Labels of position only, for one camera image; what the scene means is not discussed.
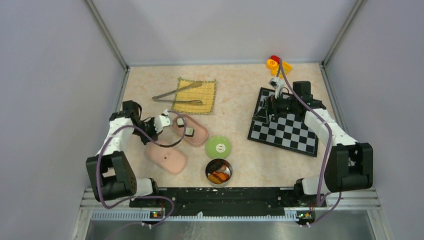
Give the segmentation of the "pink lunch box lid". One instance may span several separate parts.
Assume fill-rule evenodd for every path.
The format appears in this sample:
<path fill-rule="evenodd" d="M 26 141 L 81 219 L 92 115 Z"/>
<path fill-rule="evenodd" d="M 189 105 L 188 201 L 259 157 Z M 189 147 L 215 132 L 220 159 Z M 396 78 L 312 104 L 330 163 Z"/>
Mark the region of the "pink lunch box lid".
<path fill-rule="evenodd" d="M 172 175 L 180 174 L 188 164 L 188 157 L 175 146 L 161 147 L 149 142 L 145 148 L 145 156 Z"/>

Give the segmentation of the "white rice sushi cube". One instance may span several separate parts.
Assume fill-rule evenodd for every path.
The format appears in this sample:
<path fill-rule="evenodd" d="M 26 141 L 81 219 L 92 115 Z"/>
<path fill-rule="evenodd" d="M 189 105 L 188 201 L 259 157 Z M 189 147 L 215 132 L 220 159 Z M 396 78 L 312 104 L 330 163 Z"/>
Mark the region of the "white rice sushi cube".
<path fill-rule="evenodd" d="M 187 127 L 185 132 L 184 132 L 184 135 L 186 137 L 193 137 L 194 133 L 195 133 L 195 130 L 192 127 Z"/>

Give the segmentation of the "pink lunch box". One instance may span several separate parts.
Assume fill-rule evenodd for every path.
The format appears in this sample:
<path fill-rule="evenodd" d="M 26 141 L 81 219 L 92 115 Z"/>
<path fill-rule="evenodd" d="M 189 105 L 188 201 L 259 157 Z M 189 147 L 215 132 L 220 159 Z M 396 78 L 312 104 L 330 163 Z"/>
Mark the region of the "pink lunch box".
<path fill-rule="evenodd" d="M 193 147 L 201 147 L 209 137 L 208 129 L 190 115 L 186 113 L 182 113 L 181 115 L 186 121 L 187 128 L 184 139 Z M 184 127 L 179 126 L 179 123 L 183 124 L 181 120 L 178 120 L 179 118 L 177 116 L 173 119 L 172 129 L 181 137 Z"/>

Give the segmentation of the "brown meat piece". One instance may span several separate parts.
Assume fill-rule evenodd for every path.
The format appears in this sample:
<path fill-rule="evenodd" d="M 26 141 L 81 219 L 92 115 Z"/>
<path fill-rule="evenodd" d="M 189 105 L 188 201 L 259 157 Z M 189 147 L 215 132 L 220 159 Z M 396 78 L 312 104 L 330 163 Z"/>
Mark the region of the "brown meat piece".
<path fill-rule="evenodd" d="M 211 173 L 212 174 L 214 174 L 214 173 L 225 173 L 227 169 L 228 169 L 228 167 L 223 164 L 219 167 L 215 166 Z"/>

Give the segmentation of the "dark seaweed roll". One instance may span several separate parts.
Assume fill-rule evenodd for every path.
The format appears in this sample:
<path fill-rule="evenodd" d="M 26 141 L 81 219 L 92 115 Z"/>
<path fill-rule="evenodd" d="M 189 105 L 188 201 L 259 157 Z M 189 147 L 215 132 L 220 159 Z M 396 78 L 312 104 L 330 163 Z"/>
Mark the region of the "dark seaweed roll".
<path fill-rule="evenodd" d="M 208 167 L 212 169 L 219 169 L 222 166 L 226 166 L 227 161 L 224 159 L 213 159 L 209 164 Z"/>

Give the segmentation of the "orange chicken drumstick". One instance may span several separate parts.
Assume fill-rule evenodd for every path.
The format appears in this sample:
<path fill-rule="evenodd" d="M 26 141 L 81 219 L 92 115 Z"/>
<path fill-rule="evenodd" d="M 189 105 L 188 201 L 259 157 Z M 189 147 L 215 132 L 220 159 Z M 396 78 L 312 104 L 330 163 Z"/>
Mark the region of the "orange chicken drumstick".
<path fill-rule="evenodd" d="M 222 183 L 224 183 L 224 182 L 226 182 L 226 181 L 228 181 L 230 179 L 230 176 L 227 173 L 225 173 L 225 172 L 223 172 L 223 173 L 214 173 L 214 175 L 216 177 L 220 178 Z"/>

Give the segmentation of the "orange fried food piece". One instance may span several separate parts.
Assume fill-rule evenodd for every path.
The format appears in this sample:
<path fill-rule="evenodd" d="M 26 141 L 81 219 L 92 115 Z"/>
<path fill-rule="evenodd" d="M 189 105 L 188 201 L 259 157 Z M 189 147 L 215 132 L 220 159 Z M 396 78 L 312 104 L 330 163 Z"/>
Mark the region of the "orange fried food piece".
<path fill-rule="evenodd" d="M 215 185 L 221 185 L 221 184 L 222 184 L 221 179 L 220 179 L 219 177 L 216 177 L 216 176 L 215 176 L 215 175 L 213 175 L 213 174 L 208 175 L 208 176 L 207 176 L 207 179 L 208 179 L 211 183 L 213 183 L 213 184 L 215 184 Z"/>

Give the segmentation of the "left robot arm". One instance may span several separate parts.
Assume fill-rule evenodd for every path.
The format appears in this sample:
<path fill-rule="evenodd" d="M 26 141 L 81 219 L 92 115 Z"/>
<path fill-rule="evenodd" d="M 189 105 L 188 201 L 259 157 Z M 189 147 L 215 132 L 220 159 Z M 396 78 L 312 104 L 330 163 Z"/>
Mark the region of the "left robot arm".
<path fill-rule="evenodd" d="M 122 110 L 109 118 L 109 130 L 103 143 L 104 150 L 85 162 L 94 197 L 100 201 L 98 186 L 104 201 L 133 196 L 137 192 L 138 181 L 124 153 L 132 135 L 140 137 L 146 145 L 149 138 L 157 140 L 162 133 L 155 126 L 155 118 L 141 119 L 142 107 L 135 101 L 122 103 Z M 148 137 L 134 127 L 143 130 Z"/>

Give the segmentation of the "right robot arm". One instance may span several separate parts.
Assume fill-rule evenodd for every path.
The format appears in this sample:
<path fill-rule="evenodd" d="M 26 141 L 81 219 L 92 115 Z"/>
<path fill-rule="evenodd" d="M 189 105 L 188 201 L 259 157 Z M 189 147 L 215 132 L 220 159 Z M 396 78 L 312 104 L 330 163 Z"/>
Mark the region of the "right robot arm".
<path fill-rule="evenodd" d="M 309 81 L 295 81 L 292 92 L 280 78 L 261 88 L 248 139 L 309 156 L 325 145 L 317 176 L 297 180 L 293 200 L 307 206 L 317 194 L 368 189 L 373 185 L 373 148 L 349 136 L 311 93 Z"/>

